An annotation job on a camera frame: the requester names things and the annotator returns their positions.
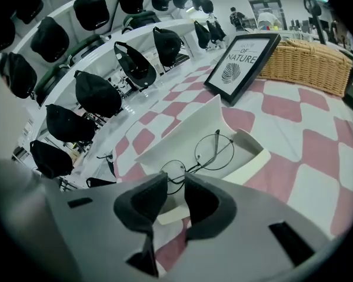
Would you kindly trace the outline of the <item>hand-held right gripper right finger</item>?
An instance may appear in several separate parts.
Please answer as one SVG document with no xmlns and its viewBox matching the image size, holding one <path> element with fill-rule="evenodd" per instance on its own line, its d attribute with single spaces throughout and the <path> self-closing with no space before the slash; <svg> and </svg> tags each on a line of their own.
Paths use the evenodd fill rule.
<svg viewBox="0 0 353 282">
<path fill-rule="evenodd" d="M 185 196 L 191 226 L 167 281 L 302 281 L 329 244 L 312 221 L 258 190 L 188 173 Z"/>
</svg>

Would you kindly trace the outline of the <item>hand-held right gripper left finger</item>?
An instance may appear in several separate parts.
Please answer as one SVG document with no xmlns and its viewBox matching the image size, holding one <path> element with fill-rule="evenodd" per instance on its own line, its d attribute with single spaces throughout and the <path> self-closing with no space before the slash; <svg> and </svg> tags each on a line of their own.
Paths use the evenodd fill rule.
<svg viewBox="0 0 353 282">
<path fill-rule="evenodd" d="M 167 188 L 166 173 L 71 192 L 45 185 L 80 281 L 158 281 L 152 226 Z"/>
</svg>

